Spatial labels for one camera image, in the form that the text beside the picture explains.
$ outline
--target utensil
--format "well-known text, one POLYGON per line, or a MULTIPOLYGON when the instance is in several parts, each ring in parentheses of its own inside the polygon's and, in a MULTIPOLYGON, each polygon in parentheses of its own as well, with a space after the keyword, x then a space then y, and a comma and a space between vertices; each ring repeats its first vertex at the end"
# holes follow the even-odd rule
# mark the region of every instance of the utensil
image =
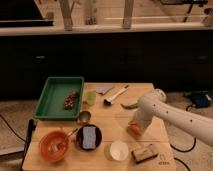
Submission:
POLYGON ((114 103, 114 100, 121 95, 122 93, 124 93, 127 89, 128 89, 129 85, 124 86, 122 89, 120 89, 116 94, 114 94, 113 96, 104 99, 104 104, 107 106, 110 106, 114 103))
POLYGON ((75 128, 73 131, 69 132, 67 134, 67 136, 64 138, 64 140, 58 144, 54 144, 52 145, 51 147, 49 147, 48 151, 52 152, 52 153, 55 153, 57 151, 59 151, 60 149, 63 148, 63 144, 67 141, 67 139, 73 135, 76 131, 78 130, 78 128, 75 128))

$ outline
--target food in tray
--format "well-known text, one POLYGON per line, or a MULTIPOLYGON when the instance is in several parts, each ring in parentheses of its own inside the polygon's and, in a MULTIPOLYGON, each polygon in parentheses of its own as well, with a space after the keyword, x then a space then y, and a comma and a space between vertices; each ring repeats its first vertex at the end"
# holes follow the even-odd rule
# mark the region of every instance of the food in tray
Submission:
POLYGON ((79 94, 77 92, 69 93, 68 96, 65 98, 64 108, 67 110, 72 109, 74 107, 74 103, 78 97, 79 97, 79 94))

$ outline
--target brush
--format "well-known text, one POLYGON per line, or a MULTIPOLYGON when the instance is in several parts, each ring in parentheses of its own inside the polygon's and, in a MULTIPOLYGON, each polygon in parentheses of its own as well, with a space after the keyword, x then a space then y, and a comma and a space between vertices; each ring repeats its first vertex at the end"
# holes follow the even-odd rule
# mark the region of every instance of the brush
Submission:
POLYGON ((122 89, 120 89, 116 94, 114 94, 113 96, 104 99, 104 104, 107 106, 110 106, 114 103, 114 100, 121 95, 122 93, 124 93, 127 89, 128 89, 129 85, 124 86, 122 89))

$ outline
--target bowl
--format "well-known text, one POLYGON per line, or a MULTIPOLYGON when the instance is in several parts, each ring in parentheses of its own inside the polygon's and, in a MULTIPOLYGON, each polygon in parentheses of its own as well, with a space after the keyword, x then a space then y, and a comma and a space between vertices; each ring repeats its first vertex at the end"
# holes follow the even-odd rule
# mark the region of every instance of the bowl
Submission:
POLYGON ((63 131, 52 131, 45 135, 39 143, 41 157, 51 163, 62 160, 69 149, 69 139, 65 140, 66 137, 67 133, 63 131), (62 142, 63 146, 54 150, 62 142))
POLYGON ((81 127, 76 135, 76 143, 83 150, 95 150, 101 141, 101 130, 92 124, 81 127))
POLYGON ((129 155, 129 148, 123 141, 114 141, 110 145, 110 155, 116 161, 124 161, 129 155))

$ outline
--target orange bowl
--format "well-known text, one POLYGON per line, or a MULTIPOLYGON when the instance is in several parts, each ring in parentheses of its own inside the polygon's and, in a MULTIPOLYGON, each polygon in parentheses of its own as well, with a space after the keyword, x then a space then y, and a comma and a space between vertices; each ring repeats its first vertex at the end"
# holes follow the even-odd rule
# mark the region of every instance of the orange bowl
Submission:
POLYGON ((69 149, 69 138, 64 141, 66 136, 67 134, 63 131, 53 131, 45 135, 39 143, 39 150, 42 158, 51 163, 63 159, 69 149), (53 147, 59 143, 63 143, 63 146, 57 148, 57 150, 53 150, 53 147))

